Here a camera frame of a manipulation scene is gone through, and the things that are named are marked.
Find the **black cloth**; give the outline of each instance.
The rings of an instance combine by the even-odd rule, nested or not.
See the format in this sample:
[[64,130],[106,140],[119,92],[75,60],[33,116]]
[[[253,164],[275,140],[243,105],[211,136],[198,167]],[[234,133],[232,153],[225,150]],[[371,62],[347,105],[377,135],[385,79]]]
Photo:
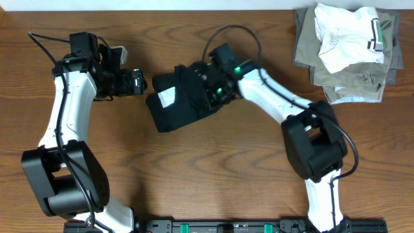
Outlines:
[[[196,62],[185,67],[178,65],[174,74],[156,76],[153,87],[156,94],[147,97],[146,104],[151,111],[158,132],[165,133],[186,126],[216,113],[219,108],[209,110],[203,98],[201,72],[205,63]],[[158,93],[175,87],[174,102],[163,108]]]

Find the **pile of folded clothes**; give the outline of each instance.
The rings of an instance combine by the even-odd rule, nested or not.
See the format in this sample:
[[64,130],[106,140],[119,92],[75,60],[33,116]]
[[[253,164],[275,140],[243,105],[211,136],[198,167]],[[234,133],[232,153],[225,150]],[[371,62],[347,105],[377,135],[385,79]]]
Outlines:
[[310,69],[330,104],[381,102],[402,69],[400,13],[362,7],[355,12],[317,6],[296,10],[293,64]]

